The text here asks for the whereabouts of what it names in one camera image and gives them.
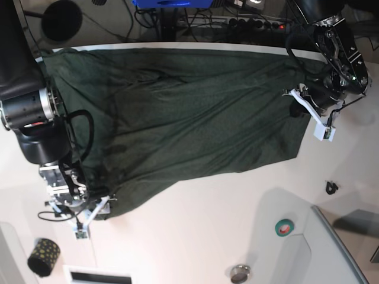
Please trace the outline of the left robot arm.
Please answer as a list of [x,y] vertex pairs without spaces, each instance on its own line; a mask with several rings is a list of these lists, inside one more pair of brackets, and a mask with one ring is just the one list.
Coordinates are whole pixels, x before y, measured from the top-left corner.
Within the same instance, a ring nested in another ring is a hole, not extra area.
[[[285,42],[289,57],[305,75],[299,88],[305,99],[320,116],[332,107],[345,106],[346,94],[365,95],[369,76],[358,51],[354,34],[342,16],[344,1],[288,1],[298,28],[293,29]],[[312,72],[292,51],[292,41],[304,34],[326,60],[318,72]]]

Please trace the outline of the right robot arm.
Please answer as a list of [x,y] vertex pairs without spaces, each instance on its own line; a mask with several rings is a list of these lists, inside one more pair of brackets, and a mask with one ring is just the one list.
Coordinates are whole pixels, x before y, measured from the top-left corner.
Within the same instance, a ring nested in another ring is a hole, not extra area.
[[105,187],[91,189],[82,163],[94,143],[94,119],[84,110],[69,112],[28,45],[14,1],[1,2],[1,123],[12,131],[26,160],[38,166],[56,221],[87,212],[110,213]]

